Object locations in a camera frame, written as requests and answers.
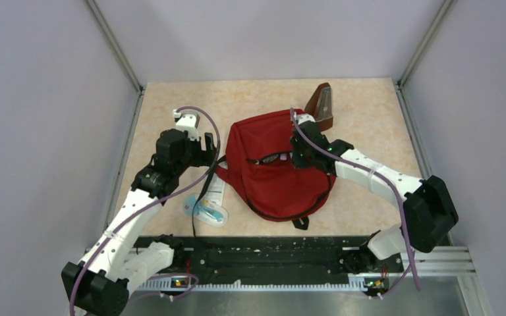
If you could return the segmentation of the blue round tape tin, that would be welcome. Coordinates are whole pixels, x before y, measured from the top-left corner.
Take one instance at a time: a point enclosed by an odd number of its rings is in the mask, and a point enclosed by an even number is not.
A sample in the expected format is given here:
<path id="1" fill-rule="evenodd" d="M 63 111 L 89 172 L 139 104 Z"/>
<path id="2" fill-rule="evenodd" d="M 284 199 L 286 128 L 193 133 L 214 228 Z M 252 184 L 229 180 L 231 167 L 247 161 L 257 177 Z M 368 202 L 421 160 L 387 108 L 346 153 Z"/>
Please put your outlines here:
<path id="1" fill-rule="evenodd" d="M 260 162 L 263 164 L 268 164 L 268 163 L 271 163 L 271 162 L 277 160 L 279 158 L 279 156 L 280 156 L 279 153 L 274 153 L 272 155 L 268 155 L 268 156 L 263 157 L 262 159 L 260 159 Z"/>

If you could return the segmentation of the red backpack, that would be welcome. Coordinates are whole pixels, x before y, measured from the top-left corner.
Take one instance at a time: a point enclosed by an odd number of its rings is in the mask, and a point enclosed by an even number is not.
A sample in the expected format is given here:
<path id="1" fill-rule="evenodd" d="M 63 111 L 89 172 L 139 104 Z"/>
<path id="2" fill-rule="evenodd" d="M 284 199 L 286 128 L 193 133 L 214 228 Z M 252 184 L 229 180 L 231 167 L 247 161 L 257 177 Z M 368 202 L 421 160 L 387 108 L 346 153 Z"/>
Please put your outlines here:
<path id="1" fill-rule="evenodd" d="M 293 123 L 288 110 L 250 117 L 234 123 L 225 155 L 217 160 L 200 192 L 203 198 L 214 173 L 229 184 L 261 218 L 291 221 L 307 230 L 309 215 L 327 201 L 336 177 L 315 168 L 296 169 L 291 161 Z M 286 161 L 260 162 L 274 153 L 289 153 Z"/>

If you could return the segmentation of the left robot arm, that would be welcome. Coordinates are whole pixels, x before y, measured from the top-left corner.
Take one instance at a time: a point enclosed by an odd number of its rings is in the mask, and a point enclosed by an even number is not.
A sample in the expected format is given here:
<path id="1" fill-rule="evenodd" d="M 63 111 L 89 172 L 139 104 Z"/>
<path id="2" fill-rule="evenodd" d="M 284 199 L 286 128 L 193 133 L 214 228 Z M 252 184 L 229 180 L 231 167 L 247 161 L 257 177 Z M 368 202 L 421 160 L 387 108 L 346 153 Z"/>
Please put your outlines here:
<path id="1" fill-rule="evenodd" d="M 163 131 L 150 162 L 133 183 L 110 225 L 78 263 L 68 262 L 61 278 L 70 315 L 120 315 L 132 294 L 162 269 L 182 269 L 185 255 L 164 242 L 154 242 L 128 258 L 131 248 L 165 202 L 199 184 L 207 174 L 184 188 L 179 178 L 190 167 L 212 168 L 219 157 L 218 130 L 199 136 L 195 127 Z"/>

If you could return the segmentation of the white paper tag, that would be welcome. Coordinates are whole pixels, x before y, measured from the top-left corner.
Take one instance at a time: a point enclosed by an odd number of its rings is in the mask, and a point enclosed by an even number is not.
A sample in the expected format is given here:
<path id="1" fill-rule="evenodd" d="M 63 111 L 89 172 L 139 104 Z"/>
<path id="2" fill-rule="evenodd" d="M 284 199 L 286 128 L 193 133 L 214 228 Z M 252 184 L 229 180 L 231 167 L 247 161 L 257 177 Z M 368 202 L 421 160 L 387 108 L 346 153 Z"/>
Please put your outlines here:
<path id="1" fill-rule="evenodd" d="M 204 198 L 211 201 L 212 203 L 222 206 L 224 200 L 226 182 L 216 173 L 213 174 L 208 189 L 204 195 Z"/>

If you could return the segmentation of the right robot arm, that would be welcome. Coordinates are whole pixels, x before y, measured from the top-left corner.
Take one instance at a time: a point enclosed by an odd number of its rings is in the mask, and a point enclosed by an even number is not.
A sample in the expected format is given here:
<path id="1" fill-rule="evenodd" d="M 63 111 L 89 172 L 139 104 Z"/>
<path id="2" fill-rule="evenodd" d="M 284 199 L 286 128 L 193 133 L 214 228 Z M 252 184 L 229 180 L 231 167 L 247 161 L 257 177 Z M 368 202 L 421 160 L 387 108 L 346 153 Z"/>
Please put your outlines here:
<path id="1" fill-rule="evenodd" d="M 350 180 L 383 198 L 399 210 L 400 222 L 381 229 L 360 247 L 360 263 L 378 271 L 387 258 L 405 251 L 430 253 L 458 223 L 459 216 L 445 182 L 406 175 L 369 158 L 343 140 L 329 142 L 308 115 L 293 121 L 293 165 L 314 167 L 336 178 Z"/>

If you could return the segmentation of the blue packaged scissors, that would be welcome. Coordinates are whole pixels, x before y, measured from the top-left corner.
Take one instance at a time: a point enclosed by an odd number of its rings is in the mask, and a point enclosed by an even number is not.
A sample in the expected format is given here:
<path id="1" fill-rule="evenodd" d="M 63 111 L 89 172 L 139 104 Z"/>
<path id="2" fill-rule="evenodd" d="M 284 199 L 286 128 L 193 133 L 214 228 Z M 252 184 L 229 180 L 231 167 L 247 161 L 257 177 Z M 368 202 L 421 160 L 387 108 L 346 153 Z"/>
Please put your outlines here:
<path id="1" fill-rule="evenodd" d="M 199 194 L 190 194 L 185 199 L 184 213 L 215 228 L 225 226 L 229 220 L 229 214 L 222 207 L 223 198 L 217 194 L 206 194 L 198 201 L 198 196 Z"/>

